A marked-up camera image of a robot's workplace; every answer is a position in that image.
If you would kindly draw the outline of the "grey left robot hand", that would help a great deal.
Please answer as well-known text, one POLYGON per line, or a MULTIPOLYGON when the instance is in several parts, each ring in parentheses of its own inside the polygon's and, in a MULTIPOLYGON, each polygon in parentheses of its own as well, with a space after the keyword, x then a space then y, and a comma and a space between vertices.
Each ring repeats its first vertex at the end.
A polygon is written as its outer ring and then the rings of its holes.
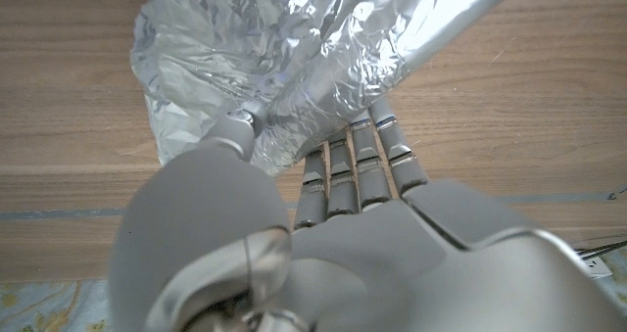
POLYGON ((117 331, 622 331, 564 241, 502 203, 432 181, 385 100, 306 158, 289 215, 251 164, 250 104, 158 171, 121 220, 117 331))

